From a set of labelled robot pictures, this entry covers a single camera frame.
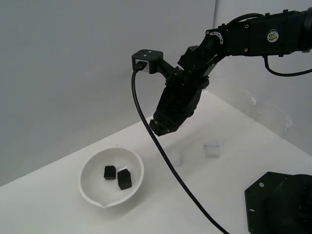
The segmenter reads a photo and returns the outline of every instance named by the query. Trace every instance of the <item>white bowl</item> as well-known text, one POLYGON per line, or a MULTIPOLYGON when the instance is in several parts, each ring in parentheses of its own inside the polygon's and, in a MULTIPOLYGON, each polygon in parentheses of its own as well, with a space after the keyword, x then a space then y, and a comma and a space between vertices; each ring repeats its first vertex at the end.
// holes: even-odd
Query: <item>white bowl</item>
POLYGON ((139 189, 144 176, 144 166, 139 155, 124 148, 103 150, 87 161, 81 175, 79 190, 81 195, 91 204, 103 208, 125 202, 139 189), (131 173, 132 187, 121 190, 115 180, 104 179, 105 166, 114 165, 116 174, 127 168, 131 173))

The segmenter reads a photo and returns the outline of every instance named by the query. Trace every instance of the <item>clear plastic object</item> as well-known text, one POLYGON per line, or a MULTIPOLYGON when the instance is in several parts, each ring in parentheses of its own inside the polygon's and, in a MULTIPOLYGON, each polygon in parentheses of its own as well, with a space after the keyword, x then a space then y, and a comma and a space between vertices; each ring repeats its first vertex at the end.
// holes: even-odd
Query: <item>clear plastic object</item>
POLYGON ((205 157, 220 157, 221 145, 219 142, 204 143, 205 157))

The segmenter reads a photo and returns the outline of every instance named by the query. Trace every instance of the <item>mounting plate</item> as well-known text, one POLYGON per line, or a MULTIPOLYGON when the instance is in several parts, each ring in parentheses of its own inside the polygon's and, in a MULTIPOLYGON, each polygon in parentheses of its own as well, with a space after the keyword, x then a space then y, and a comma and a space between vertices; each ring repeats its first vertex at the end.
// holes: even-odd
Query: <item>mounting plate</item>
POLYGON ((273 234, 266 221, 265 199, 292 175, 267 172, 245 190, 248 230, 251 234, 273 234))

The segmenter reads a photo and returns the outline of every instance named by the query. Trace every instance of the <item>logo sticker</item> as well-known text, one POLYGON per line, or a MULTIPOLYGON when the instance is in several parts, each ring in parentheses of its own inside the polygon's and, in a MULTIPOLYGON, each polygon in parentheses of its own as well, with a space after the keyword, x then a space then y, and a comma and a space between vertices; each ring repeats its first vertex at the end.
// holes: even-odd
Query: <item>logo sticker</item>
POLYGON ((269 42, 276 42, 278 40, 278 31, 276 29, 270 30, 267 38, 269 42))

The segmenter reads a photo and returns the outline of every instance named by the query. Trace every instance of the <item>black block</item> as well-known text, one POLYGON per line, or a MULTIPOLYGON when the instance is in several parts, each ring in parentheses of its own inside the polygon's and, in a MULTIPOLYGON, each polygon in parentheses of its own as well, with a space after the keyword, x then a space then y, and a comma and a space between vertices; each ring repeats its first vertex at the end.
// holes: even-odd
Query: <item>black block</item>
POLYGON ((106 180, 116 179, 116 168, 114 166, 105 166, 104 178, 106 180))
POLYGON ((129 189, 132 187, 131 174, 127 169, 117 173, 118 185, 121 190, 129 189))

